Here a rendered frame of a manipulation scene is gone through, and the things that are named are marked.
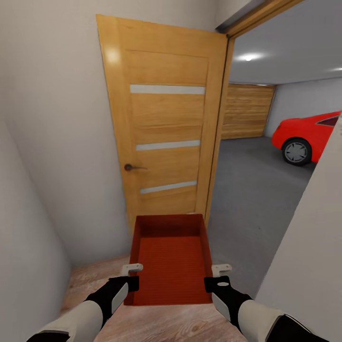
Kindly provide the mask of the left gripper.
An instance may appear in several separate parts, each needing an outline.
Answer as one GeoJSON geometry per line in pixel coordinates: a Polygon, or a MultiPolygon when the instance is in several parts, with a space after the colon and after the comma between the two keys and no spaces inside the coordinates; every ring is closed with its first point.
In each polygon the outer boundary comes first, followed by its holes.
{"type": "Polygon", "coordinates": [[[127,279],[127,282],[129,285],[128,292],[139,290],[139,276],[133,276],[133,277],[126,276],[125,279],[127,279]]]}

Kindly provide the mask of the storage box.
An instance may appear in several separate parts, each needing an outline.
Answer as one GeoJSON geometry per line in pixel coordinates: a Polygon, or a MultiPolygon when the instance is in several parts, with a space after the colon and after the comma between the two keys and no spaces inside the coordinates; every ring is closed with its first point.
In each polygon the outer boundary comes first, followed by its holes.
{"type": "Polygon", "coordinates": [[[139,290],[126,306],[214,304],[205,277],[213,277],[203,214],[136,217],[129,264],[142,264],[139,290]]]}

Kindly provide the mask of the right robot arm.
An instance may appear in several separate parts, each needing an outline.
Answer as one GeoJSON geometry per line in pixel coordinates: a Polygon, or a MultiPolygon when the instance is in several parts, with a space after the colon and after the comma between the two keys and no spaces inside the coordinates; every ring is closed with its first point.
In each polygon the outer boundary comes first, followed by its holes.
{"type": "Polygon", "coordinates": [[[205,277],[206,293],[212,293],[215,308],[236,326],[248,342],[329,342],[319,337],[297,317],[252,300],[230,285],[229,264],[212,265],[213,277],[205,277]]]}

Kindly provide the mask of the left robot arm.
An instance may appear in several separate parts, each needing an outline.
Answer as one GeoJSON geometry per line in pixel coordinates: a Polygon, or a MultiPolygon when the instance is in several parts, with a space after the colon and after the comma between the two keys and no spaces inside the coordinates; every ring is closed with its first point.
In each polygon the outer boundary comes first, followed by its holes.
{"type": "Polygon", "coordinates": [[[139,290],[139,276],[130,277],[130,272],[142,270],[142,264],[123,265],[122,276],[109,278],[84,302],[42,327],[27,342],[93,342],[128,292],[139,290]]]}

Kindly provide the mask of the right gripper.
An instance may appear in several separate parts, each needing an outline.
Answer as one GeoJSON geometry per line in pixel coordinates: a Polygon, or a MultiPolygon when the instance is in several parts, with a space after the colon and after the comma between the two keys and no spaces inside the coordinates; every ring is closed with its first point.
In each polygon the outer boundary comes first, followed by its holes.
{"type": "Polygon", "coordinates": [[[227,283],[230,284],[230,280],[229,280],[229,277],[227,275],[226,276],[217,277],[217,278],[205,277],[204,278],[204,283],[205,283],[206,293],[212,293],[213,292],[214,284],[217,281],[226,281],[227,283]]]}

